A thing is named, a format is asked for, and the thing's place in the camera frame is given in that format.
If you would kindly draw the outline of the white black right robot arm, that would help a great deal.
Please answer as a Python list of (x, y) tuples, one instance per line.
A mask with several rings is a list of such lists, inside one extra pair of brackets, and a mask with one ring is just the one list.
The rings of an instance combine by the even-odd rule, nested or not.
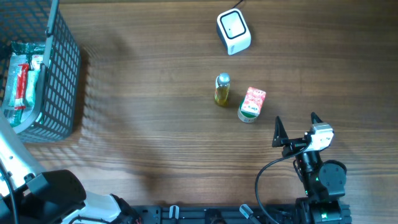
[(295, 201), (295, 223), (351, 223), (345, 196), (347, 168), (336, 160), (323, 161), (320, 153), (329, 148), (335, 135), (333, 128), (311, 113), (312, 125), (302, 138), (289, 138), (282, 121), (275, 118), (272, 147), (282, 147), (282, 157), (295, 158), (294, 169), (303, 183), (306, 196)]

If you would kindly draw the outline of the red white tissue pack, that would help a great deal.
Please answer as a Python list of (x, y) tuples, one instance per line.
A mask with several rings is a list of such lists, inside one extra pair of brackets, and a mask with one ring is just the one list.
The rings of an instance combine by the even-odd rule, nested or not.
[(265, 91), (249, 87), (243, 99), (244, 103), (241, 107), (241, 111), (259, 116), (265, 99)]

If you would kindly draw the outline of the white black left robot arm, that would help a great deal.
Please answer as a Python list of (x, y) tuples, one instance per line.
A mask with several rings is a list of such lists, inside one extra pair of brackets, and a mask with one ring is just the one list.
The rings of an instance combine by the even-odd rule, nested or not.
[(1, 223), (142, 222), (122, 198), (87, 192), (69, 170), (45, 170), (1, 117)]

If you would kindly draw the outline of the dark grey plastic basket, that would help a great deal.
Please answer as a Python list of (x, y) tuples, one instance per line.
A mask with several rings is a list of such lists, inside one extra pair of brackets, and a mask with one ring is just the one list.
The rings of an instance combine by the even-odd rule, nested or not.
[(52, 1), (1, 1), (1, 93), (6, 90), (13, 42), (45, 45), (36, 101), (14, 127), (22, 142), (60, 141), (72, 132), (81, 66), (78, 44)]

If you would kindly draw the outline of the green lid plastic jar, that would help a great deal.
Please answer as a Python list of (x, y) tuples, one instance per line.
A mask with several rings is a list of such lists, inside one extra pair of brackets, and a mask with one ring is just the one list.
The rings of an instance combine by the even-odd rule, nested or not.
[(258, 116), (241, 111), (241, 107), (242, 107), (243, 103), (244, 103), (244, 100), (242, 100), (240, 105), (239, 105), (238, 118), (244, 123), (253, 123), (253, 122), (255, 122), (255, 120), (257, 120)]

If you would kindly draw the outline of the white barcode scanner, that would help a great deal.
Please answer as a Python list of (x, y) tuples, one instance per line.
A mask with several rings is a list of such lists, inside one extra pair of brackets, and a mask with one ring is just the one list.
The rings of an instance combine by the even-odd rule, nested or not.
[(228, 55), (241, 52), (251, 44), (251, 33), (239, 9), (221, 13), (216, 19), (216, 29)]

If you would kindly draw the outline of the yellow Vim liquid bottle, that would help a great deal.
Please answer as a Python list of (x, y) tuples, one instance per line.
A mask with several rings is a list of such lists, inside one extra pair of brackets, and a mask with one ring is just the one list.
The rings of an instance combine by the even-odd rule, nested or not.
[(228, 94), (230, 89), (230, 76), (228, 73), (221, 73), (215, 80), (215, 103), (219, 106), (228, 104)]

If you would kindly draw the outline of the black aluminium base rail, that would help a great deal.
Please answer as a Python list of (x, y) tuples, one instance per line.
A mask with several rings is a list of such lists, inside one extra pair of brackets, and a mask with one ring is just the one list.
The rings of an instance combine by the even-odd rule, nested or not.
[(272, 218), (260, 207), (243, 204), (239, 207), (170, 207), (134, 206), (141, 216), (141, 223), (156, 224), (206, 224), (206, 223), (340, 223), (353, 222), (348, 205), (297, 204), (266, 205)]

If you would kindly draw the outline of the green 3M gloves packet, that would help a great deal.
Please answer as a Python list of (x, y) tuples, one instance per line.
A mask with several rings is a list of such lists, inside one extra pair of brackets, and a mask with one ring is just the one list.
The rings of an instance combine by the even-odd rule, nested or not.
[[(45, 44), (43, 42), (11, 44), (12, 53), (9, 62), (6, 92), (2, 109), (4, 115), (12, 127), (22, 124), (32, 113), (35, 106), (36, 86), (40, 77), (41, 63), (44, 59)], [(19, 64), (28, 63), (29, 71), (25, 90), (23, 110), (15, 110), (17, 74), (20, 71)]]

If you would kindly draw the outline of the red sachet stick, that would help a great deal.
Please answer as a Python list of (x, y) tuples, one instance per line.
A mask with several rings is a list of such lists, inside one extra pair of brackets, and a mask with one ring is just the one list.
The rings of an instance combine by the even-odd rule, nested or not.
[(25, 108), (24, 98), (27, 83), (27, 74), (29, 71), (29, 64), (19, 64), (20, 71), (17, 74), (17, 87), (16, 87), (16, 99), (14, 103), (15, 110), (23, 110)]

